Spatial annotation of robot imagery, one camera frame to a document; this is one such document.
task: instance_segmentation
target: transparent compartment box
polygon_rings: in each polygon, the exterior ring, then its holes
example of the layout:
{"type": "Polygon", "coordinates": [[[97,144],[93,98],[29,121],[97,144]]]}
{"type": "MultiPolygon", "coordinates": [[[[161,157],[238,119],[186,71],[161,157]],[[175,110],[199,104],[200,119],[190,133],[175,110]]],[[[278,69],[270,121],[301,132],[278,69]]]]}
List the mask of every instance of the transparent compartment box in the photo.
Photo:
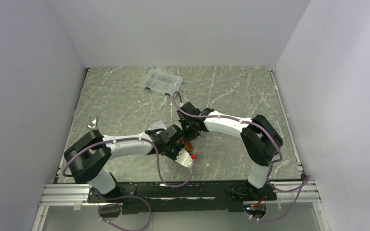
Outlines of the transparent compartment box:
{"type": "Polygon", "coordinates": [[[151,69],[143,81],[145,90],[171,96],[181,88],[182,77],[151,69]]]}

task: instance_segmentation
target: table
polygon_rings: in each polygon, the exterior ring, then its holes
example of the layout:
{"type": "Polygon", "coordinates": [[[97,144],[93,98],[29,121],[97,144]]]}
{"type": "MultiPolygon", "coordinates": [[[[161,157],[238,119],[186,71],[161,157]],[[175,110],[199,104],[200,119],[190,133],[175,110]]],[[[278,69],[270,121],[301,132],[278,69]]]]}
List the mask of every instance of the table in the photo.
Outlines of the table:
{"type": "MultiPolygon", "coordinates": [[[[98,117],[103,135],[122,136],[141,133],[162,119],[167,126],[180,125],[172,99],[141,87],[147,72],[157,69],[183,77],[180,90],[184,102],[200,110],[209,107],[221,113],[254,117],[264,115],[281,135],[283,161],[275,164],[271,179],[299,179],[293,145],[280,102],[267,67],[262,66],[169,66],[169,67],[94,67],[87,74],[75,122],[67,146],[89,131],[86,118],[98,117]]],[[[192,141],[197,156],[192,180],[243,180],[251,170],[242,140],[225,134],[203,132],[192,141]]],[[[160,181],[155,155],[131,155],[110,160],[105,170],[117,181],[160,181]]],[[[165,180],[186,180],[190,169],[162,156],[165,180]]],[[[73,183],[60,176],[58,183],[73,183]]]]}

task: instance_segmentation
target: gray marble surface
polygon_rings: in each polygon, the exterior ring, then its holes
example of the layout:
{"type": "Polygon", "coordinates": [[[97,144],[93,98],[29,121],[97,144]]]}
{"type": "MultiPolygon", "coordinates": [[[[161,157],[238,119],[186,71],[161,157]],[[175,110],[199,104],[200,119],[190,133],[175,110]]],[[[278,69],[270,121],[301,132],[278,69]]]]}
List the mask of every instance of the gray marble surface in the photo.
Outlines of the gray marble surface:
{"type": "MultiPolygon", "coordinates": [[[[167,126],[178,123],[172,99],[141,87],[147,72],[158,69],[184,78],[180,90],[184,102],[200,110],[209,107],[221,113],[254,117],[264,115],[284,140],[283,161],[277,163],[273,179],[300,177],[291,141],[284,123],[274,86],[266,67],[254,66],[170,66],[170,67],[96,67],[87,75],[77,117],[68,146],[89,131],[88,115],[96,115],[102,134],[138,134],[150,123],[162,119],[167,126]]],[[[192,180],[247,179],[251,160],[242,140],[216,133],[202,133],[192,141],[197,156],[192,180]]],[[[186,180],[190,169],[162,156],[165,180],[186,180]]],[[[105,169],[118,181],[160,181],[155,155],[131,155],[107,162],[105,169]]],[[[73,183],[59,178],[59,183],[73,183]]]]}

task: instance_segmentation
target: clear plastic box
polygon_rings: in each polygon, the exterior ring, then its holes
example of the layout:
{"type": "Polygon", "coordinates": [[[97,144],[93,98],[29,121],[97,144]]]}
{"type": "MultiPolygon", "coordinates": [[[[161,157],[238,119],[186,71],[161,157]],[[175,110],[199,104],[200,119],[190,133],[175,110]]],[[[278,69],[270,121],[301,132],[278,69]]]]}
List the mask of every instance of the clear plastic box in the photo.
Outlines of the clear plastic box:
{"type": "Polygon", "coordinates": [[[145,90],[171,96],[178,91],[182,84],[182,77],[151,69],[143,81],[145,90]]]}

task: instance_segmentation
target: white wall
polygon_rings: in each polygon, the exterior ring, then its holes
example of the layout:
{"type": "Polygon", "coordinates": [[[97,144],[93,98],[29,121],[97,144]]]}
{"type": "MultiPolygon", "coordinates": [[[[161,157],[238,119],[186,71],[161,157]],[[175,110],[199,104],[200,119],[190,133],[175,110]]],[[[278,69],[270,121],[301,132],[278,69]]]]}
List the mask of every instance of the white wall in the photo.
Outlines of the white wall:
{"type": "Polygon", "coordinates": [[[276,78],[332,230],[370,230],[370,1],[312,0],[276,78]]]}
{"type": "Polygon", "coordinates": [[[83,64],[275,66],[309,0],[49,0],[83,64]]]}
{"type": "Polygon", "coordinates": [[[0,231],[31,230],[83,79],[46,0],[0,0],[0,231]]]}

